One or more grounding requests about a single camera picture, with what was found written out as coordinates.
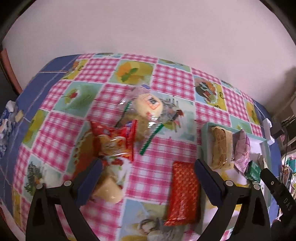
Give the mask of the dark green biscuit packet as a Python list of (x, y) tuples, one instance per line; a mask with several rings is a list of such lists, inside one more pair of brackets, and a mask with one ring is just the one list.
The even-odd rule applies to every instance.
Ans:
[(261, 172), (260, 166), (256, 164), (254, 161), (250, 161), (244, 172), (244, 176), (250, 182), (259, 183), (261, 180), (260, 172)]

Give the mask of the orange red wafer packet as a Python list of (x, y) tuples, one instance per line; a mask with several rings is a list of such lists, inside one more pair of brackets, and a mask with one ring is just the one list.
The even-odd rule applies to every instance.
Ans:
[(165, 226), (191, 225), (200, 220), (200, 183), (194, 164), (173, 163), (171, 193)]

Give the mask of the yellow pudding cup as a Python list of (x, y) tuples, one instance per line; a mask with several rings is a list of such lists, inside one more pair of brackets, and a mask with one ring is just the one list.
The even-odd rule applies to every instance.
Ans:
[(124, 182), (126, 174), (117, 175), (114, 172), (104, 171), (100, 176), (91, 198), (102, 199), (106, 202), (116, 204), (123, 199)]

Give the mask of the beige orange pastry packet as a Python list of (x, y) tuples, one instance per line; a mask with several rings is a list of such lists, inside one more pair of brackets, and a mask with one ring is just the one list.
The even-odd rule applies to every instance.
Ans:
[(212, 147), (213, 170), (231, 170), (234, 168), (233, 159), (233, 134), (222, 127), (214, 126), (211, 128), (214, 138)]

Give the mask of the pink swiss roll packet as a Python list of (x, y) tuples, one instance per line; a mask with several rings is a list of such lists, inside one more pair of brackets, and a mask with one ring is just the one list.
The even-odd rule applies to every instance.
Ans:
[(250, 162), (250, 140), (244, 130), (233, 134), (233, 149), (234, 166), (244, 174)]

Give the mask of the red cartoon snack packet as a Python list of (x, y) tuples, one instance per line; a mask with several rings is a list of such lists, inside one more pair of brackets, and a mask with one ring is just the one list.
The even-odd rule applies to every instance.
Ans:
[(127, 122), (121, 128), (102, 125), (90, 120), (95, 156), (124, 157), (133, 162), (133, 147), (137, 120)]

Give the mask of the green edged clear cake packet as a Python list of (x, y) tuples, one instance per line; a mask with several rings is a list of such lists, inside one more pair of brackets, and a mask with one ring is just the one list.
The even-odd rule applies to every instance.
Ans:
[(120, 120), (116, 123), (116, 128), (121, 128), (132, 120), (137, 121), (137, 128), (135, 131), (135, 145), (140, 155), (144, 155), (152, 139), (164, 127), (163, 123), (156, 118), (147, 119), (141, 116), (135, 109), (133, 102), (128, 101), (121, 107), (124, 107)]

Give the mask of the clear steamed cake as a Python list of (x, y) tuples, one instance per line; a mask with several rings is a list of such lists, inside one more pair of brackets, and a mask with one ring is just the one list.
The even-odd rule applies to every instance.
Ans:
[(147, 85), (136, 86), (129, 95), (128, 109), (125, 118), (145, 123), (162, 123), (164, 103)]

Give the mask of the teal toy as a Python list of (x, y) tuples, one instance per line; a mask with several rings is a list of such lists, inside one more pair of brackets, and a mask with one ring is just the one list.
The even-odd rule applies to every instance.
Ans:
[(295, 157), (288, 157), (285, 161), (285, 167), (289, 167), (293, 173), (296, 172), (296, 158)]

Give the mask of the teal rimmed white tray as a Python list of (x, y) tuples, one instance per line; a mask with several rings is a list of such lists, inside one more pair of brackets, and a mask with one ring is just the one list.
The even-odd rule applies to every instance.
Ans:
[[(227, 126), (223, 126), (223, 125), (219, 125), (219, 124), (211, 123), (211, 122), (207, 122), (206, 124), (203, 125), (203, 127), (201, 129), (202, 150), (203, 150), (203, 159), (202, 160), (205, 161), (210, 168), (211, 168), (211, 164), (212, 164), (212, 147), (213, 147), (213, 142), (214, 142), (211, 128), (214, 126), (222, 127), (228, 131), (231, 131), (232, 134), (239, 132), (239, 130), (236, 130), (234, 128), (230, 128)], [(249, 133), (247, 133), (247, 136), (249, 137), (249, 140), (250, 140), (250, 158), (255, 157), (257, 152), (261, 152), (266, 157), (266, 159), (269, 160), (270, 156), (269, 156), (268, 144), (267, 144), (266, 140), (263, 138), (256, 137), (256, 136), (249, 134)], [(238, 171), (238, 169), (235, 166), (231, 170), (218, 169), (218, 170), (213, 170), (213, 171), (217, 172), (224, 181), (231, 180), (238, 187), (249, 188), (253, 185), (259, 186), (262, 191), (263, 197), (265, 199), (266, 207), (268, 208), (270, 206), (271, 194), (268, 192), (267, 187), (265, 184), (263, 184), (263, 182), (252, 184), (251, 182), (249, 182), (245, 178), (244, 174), (242, 174), (241, 172)], [(232, 215), (232, 218), (231, 218), (228, 226), (232, 226), (234, 228), (234, 225), (236, 224), (236, 220), (238, 218), (238, 214), (240, 212), (241, 207), (242, 207), (241, 204), (236, 205), (233, 215)], [(210, 212), (209, 210), (206, 210), (204, 212), (204, 214), (202, 215), (202, 219), (204, 221), (206, 221), (205, 228), (207, 227), (207, 225), (209, 224), (209, 222), (211, 221), (211, 219), (213, 218), (215, 213), (216, 212)]]

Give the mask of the black power adapter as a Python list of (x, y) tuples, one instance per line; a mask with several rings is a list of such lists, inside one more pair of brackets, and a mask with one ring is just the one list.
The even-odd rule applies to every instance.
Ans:
[(272, 127), (270, 128), (270, 135), (274, 138), (277, 139), (281, 135), (283, 135), (285, 132), (283, 130), (283, 127), (281, 123), (279, 122), (274, 122)]

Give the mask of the small white eraser block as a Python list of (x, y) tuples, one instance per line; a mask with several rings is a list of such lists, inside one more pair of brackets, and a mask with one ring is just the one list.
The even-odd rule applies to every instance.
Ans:
[(18, 123), (23, 119), (23, 111), (20, 110), (18, 113), (15, 115), (15, 122)]

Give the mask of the blue white crumpled wrapper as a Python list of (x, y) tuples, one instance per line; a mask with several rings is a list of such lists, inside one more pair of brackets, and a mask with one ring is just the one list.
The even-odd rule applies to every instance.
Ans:
[(8, 101), (1, 115), (1, 129), (0, 129), (0, 157), (3, 158), (9, 142), (9, 136), (16, 123), (16, 114), (18, 107), (15, 101)]

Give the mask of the blue plaid cloth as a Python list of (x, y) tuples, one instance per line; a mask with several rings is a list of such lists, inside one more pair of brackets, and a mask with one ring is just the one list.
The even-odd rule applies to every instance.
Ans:
[(29, 123), (51, 87), (65, 75), (77, 58), (78, 55), (69, 55), (51, 60), (32, 78), (16, 99), (18, 109), (23, 111), (24, 117), (14, 125), (9, 136), (7, 150), (1, 159), (1, 201), (9, 212), (13, 211), (11, 191), (16, 160)]

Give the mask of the pink checkered picture tablecloth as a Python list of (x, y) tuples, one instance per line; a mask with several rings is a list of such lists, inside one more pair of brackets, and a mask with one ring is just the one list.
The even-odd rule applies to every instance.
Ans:
[(59, 57), (16, 105), (1, 193), (26, 231), (38, 186), (58, 187), (102, 159), (99, 183), (80, 212), (100, 240), (196, 240), (217, 211), (197, 187), (203, 158), (224, 180), (250, 187), (271, 166), (262, 106), (187, 65), (135, 54)]

